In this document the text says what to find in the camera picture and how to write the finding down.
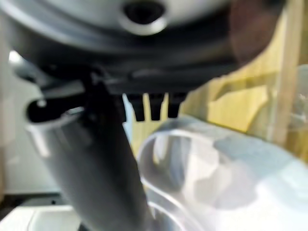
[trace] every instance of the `hole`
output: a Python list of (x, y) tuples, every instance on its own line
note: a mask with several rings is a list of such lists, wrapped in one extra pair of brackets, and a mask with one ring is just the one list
hole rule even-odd
[(27, 109), (27, 117), (32, 123), (42, 123), (59, 119), (64, 113), (81, 112), (81, 108), (86, 104), (84, 95), (67, 98), (47, 99), (44, 107), (38, 101), (33, 101)]
[(134, 2), (124, 7), (129, 20), (140, 25), (148, 25), (163, 16), (165, 8), (158, 2)]

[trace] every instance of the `wooden surface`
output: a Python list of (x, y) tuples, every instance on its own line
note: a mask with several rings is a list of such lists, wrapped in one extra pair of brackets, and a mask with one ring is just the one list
hole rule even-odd
[[(269, 47), (249, 65), (190, 93), (181, 106), (181, 114), (257, 136), (280, 146), (287, 144), (287, 147), (293, 147), (289, 150), (308, 160), (308, 154), (304, 151), (308, 146), (303, 145), (307, 140), (306, 133), (293, 134), (289, 131), (303, 9), (302, 0), (289, 1)], [(167, 114), (165, 100), (162, 121), (151, 122), (146, 95), (144, 103), (146, 121), (133, 123), (132, 147), (135, 152), (142, 141), (166, 119)]]
[[(304, 17), (301, 29), (301, 49), (300, 49), (300, 59), (299, 65), (308, 64), (308, 0), (305, 0), (304, 4)], [(308, 81), (302, 79), (299, 80), (298, 84), (303, 84), (303, 81)], [(296, 156), (300, 157), (302, 160), (308, 163), (308, 124), (303, 124), (302, 127), (291, 129), (287, 134), (287, 141), (285, 147), (295, 153)]]

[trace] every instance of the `white wall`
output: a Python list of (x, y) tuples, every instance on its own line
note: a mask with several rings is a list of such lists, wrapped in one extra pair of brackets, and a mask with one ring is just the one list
hole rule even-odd
[[(4, 155), (4, 192), (58, 192), (57, 185), (36, 155), (24, 130), (25, 106), (31, 100), (40, 97), (40, 92), (32, 84), (13, 76), (7, 61), (9, 49), (3, 42), (1, 31), (0, 51), (0, 154)], [(130, 121), (125, 127), (128, 136), (131, 137), (132, 109), (127, 101), (125, 104)]]

